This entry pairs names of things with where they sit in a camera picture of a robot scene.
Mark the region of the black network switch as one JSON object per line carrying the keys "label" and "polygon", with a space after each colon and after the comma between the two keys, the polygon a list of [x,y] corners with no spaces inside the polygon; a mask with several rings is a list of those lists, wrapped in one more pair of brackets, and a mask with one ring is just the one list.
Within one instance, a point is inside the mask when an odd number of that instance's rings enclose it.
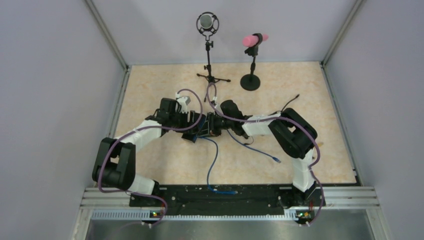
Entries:
{"label": "black network switch", "polygon": [[195,143],[197,141],[198,138],[198,134],[197,133],[184,133],[181,138],[183,140]]}

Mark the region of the blue ethernet cable short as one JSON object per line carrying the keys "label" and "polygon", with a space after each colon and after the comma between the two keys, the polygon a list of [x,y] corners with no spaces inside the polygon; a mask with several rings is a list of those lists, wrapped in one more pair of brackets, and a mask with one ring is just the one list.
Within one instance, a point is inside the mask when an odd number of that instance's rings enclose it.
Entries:
{"label": "blue ethernet cable short", "polygon": [[216,161],[218,159],[218,156],[219,156],[219,146],[218,146],[218,144],[217,144],[216,141],[214,141],[214,140],[212,140],[212,139],[210,139],[208,137],[200,137],[200,138],[203,139],[203,140],[206,140],[206,141],[208,141],[210,143],[213,143],[214,146],[215,146],[215,156],[214,156],[214,159],[213,159],[213,161],[212,161],[212,163],[211,163],[211,165],[210,165],[210,167],[209,167],[209,169],[207,171],[207,175],[206,175],[206,186],[207,186],[207,188],[211,192],[213,192],[215,194],[220,194],[220,195],[236,195],[238,193],[236,190],[217,190],[217,189],[212,188],[212,186],[210,184],[210,175],[211,175],[211,172],[213,170],[213,167],[215,166],[215,163],[216,163]]}

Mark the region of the blue ethernet cable long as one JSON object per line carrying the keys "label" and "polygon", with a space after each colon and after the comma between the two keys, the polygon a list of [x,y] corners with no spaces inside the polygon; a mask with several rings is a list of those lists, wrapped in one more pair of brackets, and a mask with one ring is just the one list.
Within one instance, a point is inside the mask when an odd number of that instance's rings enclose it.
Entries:
{"label": "blue ethernet cable long", "polygon": [[229,134],[229,136],[236,142],[236,143],[238,143],[239,145],[241,145],[241,146],[243,146],[243,147],[245,147],[245,148],[247,148],[247,149],[249,149],[249,150],[251,150],[251,151],[254,151],[254,152],[257,152],[257,153],[259,153],[259,154],[262,154],[262,155],[265,155],[265,156],[267,156],[267,157],[269,157],[269,158],[271,158],[273,161],[275,161],[276,163],[281,163],[281,160],[279,159],[279,158],[277,158],[277,157],[275,157],[275,156],[273,156],[273,155],[271,155],[271,154],[269,154],[269,153],[266,153],[266,152],[264,152],[264,151],[261,151],[261,150],[258,150],[258,149],[256,149],[256,148],[253,148],[253,147],[251,147],[250,146],[250,144],[249,143],[243,143],[243,142],[241,142],[241,141],[239,141],[238,139],[236,139],[231,133],[230,133],[230,131],[227,129],[226,130],[226,132]]}

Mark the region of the black power adapter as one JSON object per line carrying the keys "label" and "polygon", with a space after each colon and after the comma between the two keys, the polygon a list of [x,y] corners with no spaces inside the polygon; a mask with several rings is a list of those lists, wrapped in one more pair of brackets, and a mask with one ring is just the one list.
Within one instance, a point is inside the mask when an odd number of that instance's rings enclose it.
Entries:
{"label": "black power adapter", "polygon": [[247,137],[245,137],[244,142],[242,142],[242,145],[249,146],[249,145],[252,145],[254,143],[254,141],[255,140],[254,140],[253,136],[247,136]]}

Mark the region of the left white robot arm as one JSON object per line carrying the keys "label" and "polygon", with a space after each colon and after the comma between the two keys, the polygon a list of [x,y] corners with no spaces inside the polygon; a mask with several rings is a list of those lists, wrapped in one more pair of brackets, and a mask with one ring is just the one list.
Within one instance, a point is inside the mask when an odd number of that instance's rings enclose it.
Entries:
{"label": "left white robot arm", "polygon": [[162,98],[159,108],[140,125],[118,138],[101,140],[91,177],[99,187],[141,196],[149,207],[160,202],[159,183],[136,173],[136,155],[168,131],[194,135],[206,122],[203,111],[188,110],[191,99],[176,95]]}

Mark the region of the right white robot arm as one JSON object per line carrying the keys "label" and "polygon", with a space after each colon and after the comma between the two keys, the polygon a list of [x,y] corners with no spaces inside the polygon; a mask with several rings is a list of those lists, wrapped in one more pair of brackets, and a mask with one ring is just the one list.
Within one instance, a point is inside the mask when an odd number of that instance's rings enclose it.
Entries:
{"label": "right white robot arm", "polygon": [[292,196],[299,206],[307,206],[320,184],[313,166],[321,159],[316,142],[317,131],[294,109],[285,108],[268,115],[244,115],[232,100],[213,105],[214,112],[202,118],[197,137],[217,137],[223,130],[232,130],[246,139],[273,136],[293,165]]}

